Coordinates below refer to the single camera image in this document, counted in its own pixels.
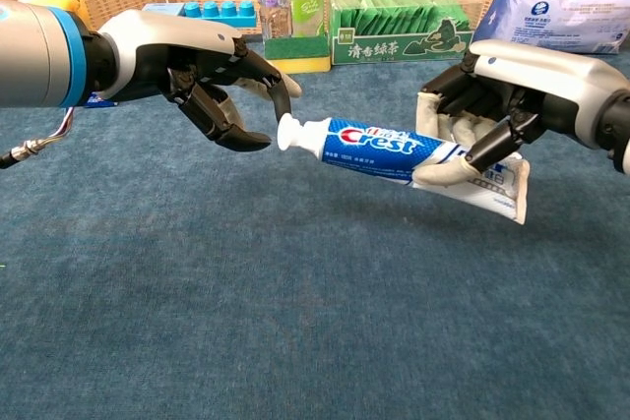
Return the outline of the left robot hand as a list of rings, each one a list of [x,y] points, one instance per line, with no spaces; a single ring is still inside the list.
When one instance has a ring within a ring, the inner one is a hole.
[[[225,24],[126,10],[92,35],[96,61],[89,84],[117,102],[161,94],[210,141],[238,152],[266,148],[271,139],[246,129],[227,86],[270,101],[278,118],[300,97],[300,85],[250,49],[242,33]]]

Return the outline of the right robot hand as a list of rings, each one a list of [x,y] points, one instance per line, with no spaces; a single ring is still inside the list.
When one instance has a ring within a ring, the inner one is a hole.
[[[460,63],[426,82],[415,129],[467,150],[452,163],[416,168],[419,185],[479,177],[544,132],[605,150],[621,171],[630,135],[630,80],[592,57],[498,39],[474,41]]]

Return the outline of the blue white Crest toothpaste tube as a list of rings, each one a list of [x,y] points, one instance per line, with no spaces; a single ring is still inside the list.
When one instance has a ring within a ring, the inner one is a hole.
[[[281,150],[302,148],[331,165],[443,195],[519,224],[526,221],[530,164],[520,156],[510,156],[467,182],[449,187],[427,186],[412,181],[416,168],[452,163],[467,150],[415,132],[344,118],[300,123],[288,113],[280,120],[277,140]]]

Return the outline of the light blue paper box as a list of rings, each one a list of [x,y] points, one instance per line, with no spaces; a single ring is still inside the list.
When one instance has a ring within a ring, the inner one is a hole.
[[[159,13],[169,16],[183,16],[184,6],[184,3],[147,3],[142,8],[142,11]]]

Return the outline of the light blue building block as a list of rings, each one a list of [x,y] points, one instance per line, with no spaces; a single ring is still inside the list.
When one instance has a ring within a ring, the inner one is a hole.
[[[257,26],[257,13],[252,0],[225,0],[220,3],[208,0],[203,3],[186,2],[181,15],[186,18],[222,23],[238,29]]]

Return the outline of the white blue tissue pack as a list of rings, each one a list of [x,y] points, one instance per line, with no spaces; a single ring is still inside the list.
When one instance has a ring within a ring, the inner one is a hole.
[[[616,54],[628,34],[630,0],[492,0],[472,39]]]

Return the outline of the green yellow sponge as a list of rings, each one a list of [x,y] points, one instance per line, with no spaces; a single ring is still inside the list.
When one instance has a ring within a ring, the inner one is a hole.
[[[264,56],[286,74],[326,73],[331,70],[329,39],[325,34],[270,38],[264,42]]]

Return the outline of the green tea bag box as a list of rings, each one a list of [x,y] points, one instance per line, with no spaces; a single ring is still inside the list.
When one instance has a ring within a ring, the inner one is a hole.
[[[481,0],[329,0],[334,65],[460,57]]]

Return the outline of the blue table cloth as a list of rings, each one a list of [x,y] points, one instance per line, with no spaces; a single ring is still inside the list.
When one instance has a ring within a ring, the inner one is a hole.
[[[519,225],[77,111],[0,171],[0,420],[630,420],[630,177],[523,153]]]

